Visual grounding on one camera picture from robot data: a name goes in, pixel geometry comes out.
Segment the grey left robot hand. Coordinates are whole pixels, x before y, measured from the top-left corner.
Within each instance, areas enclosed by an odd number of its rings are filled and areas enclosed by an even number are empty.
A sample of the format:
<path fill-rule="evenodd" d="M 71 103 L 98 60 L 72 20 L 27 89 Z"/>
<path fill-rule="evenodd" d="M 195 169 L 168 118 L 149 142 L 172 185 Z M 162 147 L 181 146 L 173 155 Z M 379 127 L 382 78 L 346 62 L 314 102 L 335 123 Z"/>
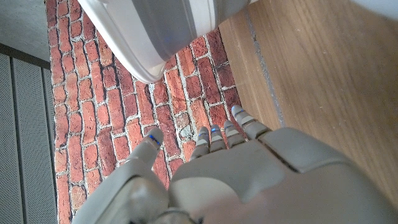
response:
<path fill-rule="evenodd" d="M 152 171 L 164 138 L 151 129 L 88 197 L 74 223 L 396 223 L 397 209 L 329 145 L 271 130 L 240 106 L 201 128 L 165 187 Z"/>

